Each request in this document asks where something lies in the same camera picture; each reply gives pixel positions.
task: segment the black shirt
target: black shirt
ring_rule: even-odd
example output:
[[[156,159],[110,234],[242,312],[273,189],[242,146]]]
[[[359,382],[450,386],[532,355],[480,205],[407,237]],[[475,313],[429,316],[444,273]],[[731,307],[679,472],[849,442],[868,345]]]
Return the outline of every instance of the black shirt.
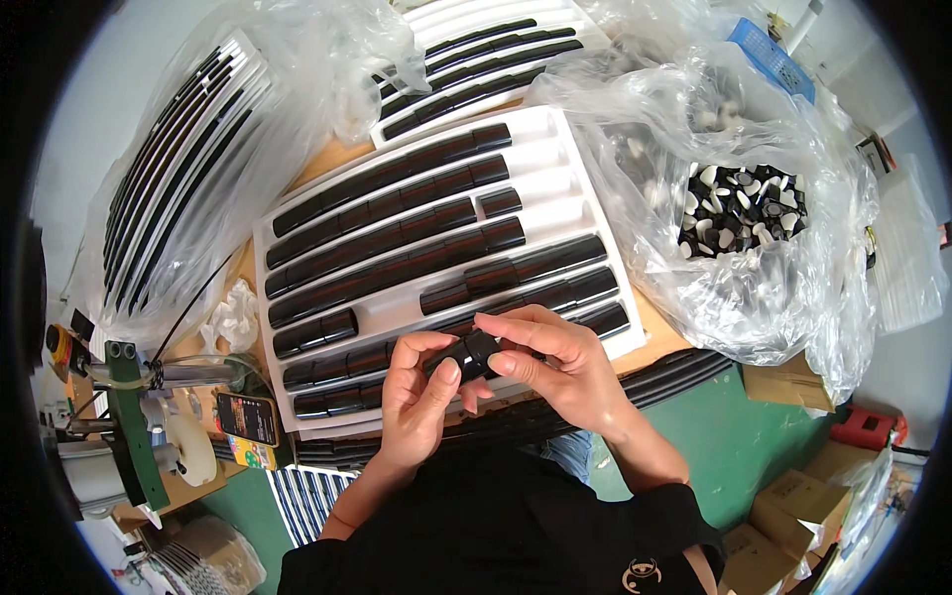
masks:
[[[720,580],[688,486],[601,502],[551,461],[486,450],[427,462],[345,542],[285,554],[278,593],[704,594],[693,545]]]

